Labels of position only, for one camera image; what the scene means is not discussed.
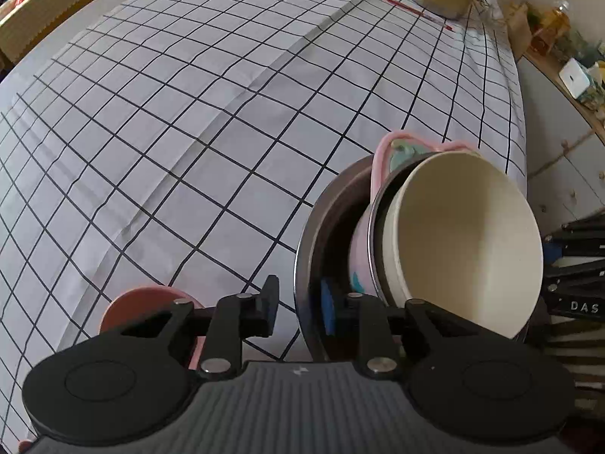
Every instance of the silver bolt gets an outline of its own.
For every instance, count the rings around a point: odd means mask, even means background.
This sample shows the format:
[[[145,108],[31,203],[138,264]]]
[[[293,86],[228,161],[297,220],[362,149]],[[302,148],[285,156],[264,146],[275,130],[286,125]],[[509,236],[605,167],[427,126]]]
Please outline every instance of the silver bolt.
[[[386,356],[375,356],[368,360],[368,368],[374,373],[392,372],[397,368],[397,362]]]
[[[209,358],[202,362],[200,368],[206,373],[223,373],[231,368],[231,362],[224,358]]]

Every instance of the beige bowl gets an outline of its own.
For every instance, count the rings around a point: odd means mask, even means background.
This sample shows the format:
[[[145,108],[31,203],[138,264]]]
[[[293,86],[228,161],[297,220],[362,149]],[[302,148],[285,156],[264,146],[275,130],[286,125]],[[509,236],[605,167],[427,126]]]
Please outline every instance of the beige bowl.
[[[393,300],[425,299],[508,338],[532,314],[542,245],[523,194],[468,152],[434,155],[394,197],[382,257]]]

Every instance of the white cabinet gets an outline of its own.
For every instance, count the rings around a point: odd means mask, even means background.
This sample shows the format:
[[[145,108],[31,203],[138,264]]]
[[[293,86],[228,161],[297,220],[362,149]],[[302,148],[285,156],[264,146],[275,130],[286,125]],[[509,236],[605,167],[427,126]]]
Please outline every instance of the white cabinet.
[[[529,180],[527,200],[542,234],[603,207],[591,186],[565,157]]]
[[[605,204],[605,146],[592,135],[567,154],[580,175],[586,180],[592,191]]]
[[[527,134],[527,172],[535,173],[559,157],[591,127],[561,91],[531,62],[517,65]]]

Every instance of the pink handle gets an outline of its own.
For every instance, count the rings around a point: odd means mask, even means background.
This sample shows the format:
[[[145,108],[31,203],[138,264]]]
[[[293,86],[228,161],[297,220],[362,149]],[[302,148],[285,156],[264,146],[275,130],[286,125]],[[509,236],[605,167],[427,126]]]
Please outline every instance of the pink handle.
[[[386,169],[385,162],[388,159],[388,152],[391,148],[391,142],[393,140],[410,140],[412,143],[422,145],[433,152],[453,152],[458,150],[468,150],[474,152],[473,148],[467,145],[463,141],[450,141],[448,143],[442,143],[440,145],[433,145],[420,138],[404,133],[401,130],[391,131],[386,134],[378,144],[376,153],[374,153],[374,160],[372,161],[372,174],[370,182],[370,203],[374,202],[376,195],[380,191],[382,183],[388,177],[389,172]]]

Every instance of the stainless steel bowl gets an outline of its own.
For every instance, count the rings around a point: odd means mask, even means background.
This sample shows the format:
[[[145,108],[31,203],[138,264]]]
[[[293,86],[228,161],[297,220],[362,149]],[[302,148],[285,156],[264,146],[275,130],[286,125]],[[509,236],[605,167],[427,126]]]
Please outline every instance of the stainless steel bowl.
[[[390,201],[416,166],[433,154],[414,157],[392,172],[376,196],[368,226],[368,244],[374,286],[393,304],[386,288],[380,261],[382,223]],[[347,294],[349,245],[357,222],[370,204],[373,157],[365,157],[340,173],[317,199],[303,230],[294,273],[296,313],[302,335],[315,361],[348,360],[356,355],[353,340],[337,339],[325,333],[321,311],[321,281],[331,283],[332,293]]]

